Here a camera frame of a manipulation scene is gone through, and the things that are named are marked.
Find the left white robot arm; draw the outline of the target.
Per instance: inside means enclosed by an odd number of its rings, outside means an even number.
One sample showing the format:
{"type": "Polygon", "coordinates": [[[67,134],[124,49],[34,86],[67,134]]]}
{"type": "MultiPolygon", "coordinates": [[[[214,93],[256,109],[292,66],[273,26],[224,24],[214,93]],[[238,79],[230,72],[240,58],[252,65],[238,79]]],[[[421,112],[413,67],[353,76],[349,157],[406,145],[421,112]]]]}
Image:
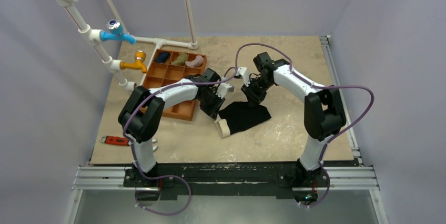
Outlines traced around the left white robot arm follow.
{"type": "Polygon", "coordinates": [[[123,128],[123,136],[130,141],[139,183],[149,187],[156,182],[157,173],[153,169],[157,162],[152,138],[158,130],[163,112],[182,102],[198,100],[200,109],[216,119],[225,100],[223,95],[218,94],[218,88],[226,81],[226,78],[207,68],[202,74],[188,75],[161,88],[138,86],[133,90],[118,116],[118,122],[123,128]]]}

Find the black underwear white waistband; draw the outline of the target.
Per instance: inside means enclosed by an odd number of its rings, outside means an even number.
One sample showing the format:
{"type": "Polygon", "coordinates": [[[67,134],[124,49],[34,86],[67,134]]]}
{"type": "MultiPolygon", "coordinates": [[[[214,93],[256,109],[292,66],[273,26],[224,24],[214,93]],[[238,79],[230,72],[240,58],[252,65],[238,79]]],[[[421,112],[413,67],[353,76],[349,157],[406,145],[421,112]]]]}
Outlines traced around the black underwear white waistband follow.
{"type": "Polygon", "coordinates": [[[250,107],[248,102],[235,101],[218,112],[214,121],[222,138],[246,131],[271,119],[265,106],[250,107]]]}

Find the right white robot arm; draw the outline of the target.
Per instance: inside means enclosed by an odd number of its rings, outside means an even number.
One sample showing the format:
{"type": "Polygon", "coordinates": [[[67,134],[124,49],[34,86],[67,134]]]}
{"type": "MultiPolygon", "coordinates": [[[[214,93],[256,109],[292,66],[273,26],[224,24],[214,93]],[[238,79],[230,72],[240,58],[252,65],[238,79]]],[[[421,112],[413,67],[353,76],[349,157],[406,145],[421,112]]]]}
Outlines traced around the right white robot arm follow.
{"type": "Polygon", "coordinates": [[[316,178],[315,170],[321,167],[328,140],[346,125],[340,92],[332,86],[317,87],[309,78],[296,72],[289,61],[272,60],[268,53],[257,55],[253,62],[257,74],[249,73],[245,67],[239,67],[236,73],[236,78],[244,81],[241,91],[249,106],[260,105],[272,86],[283,87],[304,104],[303,124],[308,139],[298,160],[300,168],[296,170],[295,178],[299,184],[307,186],[316,178]]]}

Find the orange compartment tray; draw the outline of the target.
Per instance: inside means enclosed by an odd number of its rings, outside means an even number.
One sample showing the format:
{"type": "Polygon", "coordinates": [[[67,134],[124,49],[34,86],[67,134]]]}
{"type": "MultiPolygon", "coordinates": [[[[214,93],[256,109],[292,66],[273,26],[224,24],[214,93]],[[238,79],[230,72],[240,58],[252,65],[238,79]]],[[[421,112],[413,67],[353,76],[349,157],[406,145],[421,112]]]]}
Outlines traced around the orange compartment tray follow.
{"type": "MultiPolygon", "coordinates": [[[[148,73],[143,78],[142,85],[148,89],[160,88],[173,84],[181,80],[185,76],[202,74],[205,71],[207,56],[204,54],[185,52],[186,54],[188,54],[187,61],[193,60],[196,55],[201,55],[204,57],[203,64],[198,68],[187,67],[185,64],[183,66],[172,65],[171,62],[178,56],[179,53],[180,51],[175,50],[156,49],[154,57],[148,66],[148,73]],[[164,64],[154,63],[154,59],[161,52],[170,52],[170,58],[164,64]]],[[[165,109],[163,111],[163,116],[173,119],[191,121],[195,113],[196,104],[196,100],[184,101],[180,104],[165,109]]]]}

